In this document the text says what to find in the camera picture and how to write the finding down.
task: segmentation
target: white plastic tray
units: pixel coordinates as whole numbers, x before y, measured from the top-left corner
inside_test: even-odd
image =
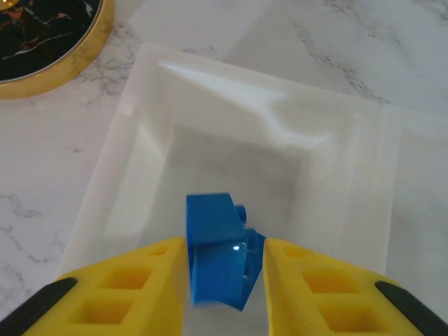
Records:
[[[184,235],[185,196],[228,191],[248,227],[384,272],[403,118],[144,45],[59,270]],[[243,314],[187,308],[184,335],[266,335],[266,323],[258,281]]]

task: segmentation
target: white marble surface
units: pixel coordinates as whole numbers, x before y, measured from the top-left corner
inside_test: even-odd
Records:
[[[0,318],[53,280],[142,41],[448,118],[446,0],[116,1],[92,66],[47,94],[0,102]],[[427,281],[416,294],[448,319],[448,190],[437,190],[443,202],[425,197],[422,209],[437,213],[428,223],[406,207],[423,194],[398,190],[387,272],[411,287]],[[421,279],[405,247],[423,231],[422,251],[442,262]]]

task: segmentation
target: gold rim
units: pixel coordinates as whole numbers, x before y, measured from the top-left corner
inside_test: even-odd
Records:
[[[4,11],[14,6],[19,0],[0,0],[0,11]]]
[[[33,75],[0,83],[0,99],[39,95],[75,78],[97,58],[106,44],[113,25],[114,10],[114,0],[102,0],[96,21],[71,52],[59,62]]]

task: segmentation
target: round coaster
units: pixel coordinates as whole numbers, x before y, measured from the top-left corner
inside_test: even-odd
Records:
[[[104,47],[113,10],[113,0],[0,0],[0,99],[78,75]]]

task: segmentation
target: marble countertop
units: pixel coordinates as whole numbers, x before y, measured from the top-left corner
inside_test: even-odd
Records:
[[[81,75],[41,96],[0,102],[0,318],[53,280],[143,42],[448,117],[447,0],[116,6],[105,49]],[[441,214],[443,225],[433,232],[448,240],[448,207]],[[397,279],[394,265],[387,272]],[[448,318],[446,302],[423,301]]]

